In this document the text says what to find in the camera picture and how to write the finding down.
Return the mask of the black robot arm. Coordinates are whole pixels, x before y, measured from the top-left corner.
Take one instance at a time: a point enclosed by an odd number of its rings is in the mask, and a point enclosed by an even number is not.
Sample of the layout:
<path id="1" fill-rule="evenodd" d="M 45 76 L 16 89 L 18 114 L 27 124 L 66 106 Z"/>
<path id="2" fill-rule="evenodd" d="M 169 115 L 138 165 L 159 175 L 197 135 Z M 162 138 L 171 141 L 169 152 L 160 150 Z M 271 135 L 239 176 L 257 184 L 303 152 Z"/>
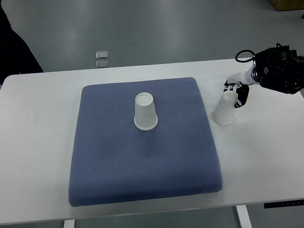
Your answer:
<path id="1" fill-rule="evenodd" d="M 250 85 L 284 94 L 304 94 L 304 57 L 298 56 L 296 50 L 277 43 L 259 53 L 245 49 L 239 51 L 235 60 L 239 63 L 252 61 L 252 67 L 246 71 L 227 78 L 224 92 L 237 93 L 235 108 L 240 108 L 247 102 Z"/>

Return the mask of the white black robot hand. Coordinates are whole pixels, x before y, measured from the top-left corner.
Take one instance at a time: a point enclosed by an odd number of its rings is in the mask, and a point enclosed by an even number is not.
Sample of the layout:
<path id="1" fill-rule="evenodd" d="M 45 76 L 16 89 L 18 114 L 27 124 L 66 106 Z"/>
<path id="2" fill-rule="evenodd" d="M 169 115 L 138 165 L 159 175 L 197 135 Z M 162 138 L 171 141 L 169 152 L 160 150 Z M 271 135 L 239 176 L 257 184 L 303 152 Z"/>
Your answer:
<path id="1" fill-rule="evenodd" d="M 240 108 L 246 104 L 249 95 L 249 85 L 258 84 L 254 78 L 255 69 L 256 66 L 252 66 L 246 72 L 240 72 L 227 78 L 223 92 L 234 91 L 237 93 L 235 108 Z"/>

